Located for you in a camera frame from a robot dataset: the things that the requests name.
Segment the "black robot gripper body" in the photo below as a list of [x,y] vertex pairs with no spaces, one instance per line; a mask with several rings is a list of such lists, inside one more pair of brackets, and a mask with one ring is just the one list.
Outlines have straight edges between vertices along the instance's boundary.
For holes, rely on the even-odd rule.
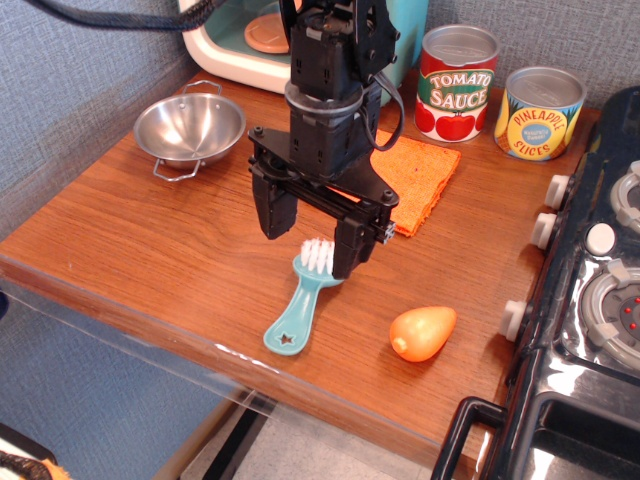
[[256,127],[250,132],[250,171],[261,164],[269,173],[286,176],[285,189],[298,201],[338,220],[356,213],[367,223],[386,225],[388,241],[394,229],[390,214],[399,197],[374,171],[371,155],[390,149],[399,135],[392,134],[384,144],[376,141],[381,96],[377,82],[328,100],[287,83],[289,129]]

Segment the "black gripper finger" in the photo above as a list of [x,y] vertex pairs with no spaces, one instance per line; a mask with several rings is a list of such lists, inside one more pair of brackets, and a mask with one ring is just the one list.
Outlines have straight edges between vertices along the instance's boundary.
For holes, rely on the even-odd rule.
[[261,164],[254,164],[251,173],[261,230],[269,240],[275,240],[295,225],[298,198],[285,189],[289,183],[286,176],[269,173]]
[[333,277],[348,279],[355,268],[369,260],[375,244],[386,241],[386,225],[367,223],[355,216],[339,220],[335,229]]

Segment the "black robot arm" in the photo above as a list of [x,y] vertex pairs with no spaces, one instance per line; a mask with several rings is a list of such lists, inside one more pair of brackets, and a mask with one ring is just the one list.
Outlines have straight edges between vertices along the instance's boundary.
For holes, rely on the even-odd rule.
[[381,95],[399,95],[384,69],[397,59],[400,33],[383,1],[283,1],[280,15],[291,56],[290,122],[286,132],[249,133],[259,224],[268,239],[282,236],[300,201],[335,218],[333,275],[346,279],[394,232],[399,196],[371,156],[392,148],[403,131],[376,141]]

